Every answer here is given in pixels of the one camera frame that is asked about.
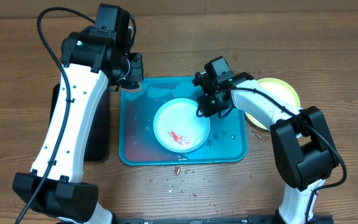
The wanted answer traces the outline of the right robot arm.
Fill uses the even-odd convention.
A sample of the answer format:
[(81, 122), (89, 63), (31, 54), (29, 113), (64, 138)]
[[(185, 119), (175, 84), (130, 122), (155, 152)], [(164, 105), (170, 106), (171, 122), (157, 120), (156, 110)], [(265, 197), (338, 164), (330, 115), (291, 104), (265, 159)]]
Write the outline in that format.
[[(283, 202), (273, 215), (249, 215), (244, 223), (333, 223), (330, 215), (315, 215), (313, 206), (320, 190), (344, 183), (347, 170), (319, 108), (284, 102), (252, 75), (234, 73), (223, 57), (196, 72), (193, 84), (203, 91), (196, 100), (197, 116), (223, 118), (236, 108), (270, 132), (275, 165), (286, 183)], [(326, 184), (337, 166), (343, 168), (341, 180)]]

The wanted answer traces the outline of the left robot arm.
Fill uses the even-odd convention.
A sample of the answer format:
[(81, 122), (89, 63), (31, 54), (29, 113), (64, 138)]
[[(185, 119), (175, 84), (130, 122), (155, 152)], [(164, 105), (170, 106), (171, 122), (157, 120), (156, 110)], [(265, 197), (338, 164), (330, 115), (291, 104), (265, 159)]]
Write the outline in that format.
[(100, 4), (90, 26), (63, 40), (61, 56), (54, 57), (61, 80), (45, 141), (30, 172), (17, 173), (12, 183), (26, 210), (62, 223), (116, 221), (100, 205), (97, 185), (83, 182), (83, 164), (103, 94), (141, 87), (142, 55), (131, 52), (135, 35), (128, 11)]

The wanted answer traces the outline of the yellow green plate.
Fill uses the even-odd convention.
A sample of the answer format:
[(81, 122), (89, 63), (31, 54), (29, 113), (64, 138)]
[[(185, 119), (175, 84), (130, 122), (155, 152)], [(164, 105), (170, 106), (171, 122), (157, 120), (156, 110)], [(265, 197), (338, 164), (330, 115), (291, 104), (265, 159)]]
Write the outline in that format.
[[(238, 87), (262, 91), (294, 114), (298, 114), (297, 110), (301, 108), (300, 99), (295, 89), (283, 80), (277, 78), (247, 80), (238, 84)], [(245, 111), (246, 116), (260, 128), (270, 130), (270, 126), (275, 124), (278, 119), (290, 117), (290, 115), (280, 112), (275, 104), (261, 95), (256, 94), (247, 102), (251, 102), (251, 113), (248, 113), (249, 110)]]

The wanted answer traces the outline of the green and red sponge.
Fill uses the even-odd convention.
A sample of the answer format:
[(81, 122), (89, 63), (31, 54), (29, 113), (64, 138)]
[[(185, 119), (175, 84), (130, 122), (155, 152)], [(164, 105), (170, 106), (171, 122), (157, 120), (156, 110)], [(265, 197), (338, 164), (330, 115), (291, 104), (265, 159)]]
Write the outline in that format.
[(141, 82), (125, 83), (121, 86), (122, 91), (138, 92), (142, 90)]

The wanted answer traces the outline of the light blue plate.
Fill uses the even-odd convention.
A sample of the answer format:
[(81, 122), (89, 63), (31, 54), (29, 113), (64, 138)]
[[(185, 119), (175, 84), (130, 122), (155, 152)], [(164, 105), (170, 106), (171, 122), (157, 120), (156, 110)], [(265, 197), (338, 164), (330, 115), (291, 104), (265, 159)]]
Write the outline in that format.
[(187, 153), (201, 147), (209, 136), (209, 118), (198, 117), (198, 104), (188, 98), (164, 103), (156, 112), (153, 129), (157, 141), (169, 151)]

